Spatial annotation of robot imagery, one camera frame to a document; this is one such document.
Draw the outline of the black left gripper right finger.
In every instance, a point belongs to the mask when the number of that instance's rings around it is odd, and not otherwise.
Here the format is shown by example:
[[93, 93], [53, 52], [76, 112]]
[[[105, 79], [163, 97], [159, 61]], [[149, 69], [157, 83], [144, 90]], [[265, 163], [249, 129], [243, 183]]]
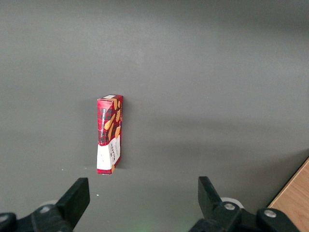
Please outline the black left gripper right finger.
[[251, 214], [232, 201], [223, 201], [206, 176], [198, 178], [198, 203], [204, 218], [192, 232], [298, 232], [282, 211], [262, 208]]

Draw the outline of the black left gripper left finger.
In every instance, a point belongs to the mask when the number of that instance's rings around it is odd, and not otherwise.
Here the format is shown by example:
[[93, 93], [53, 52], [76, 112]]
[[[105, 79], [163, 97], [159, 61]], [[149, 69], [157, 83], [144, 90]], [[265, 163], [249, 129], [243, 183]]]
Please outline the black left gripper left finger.
[[2, 232], [72, 232], [90, 203], [88, 178], [78, 178], [56, 202], [44, 204], [24, 218], [0, 214]]

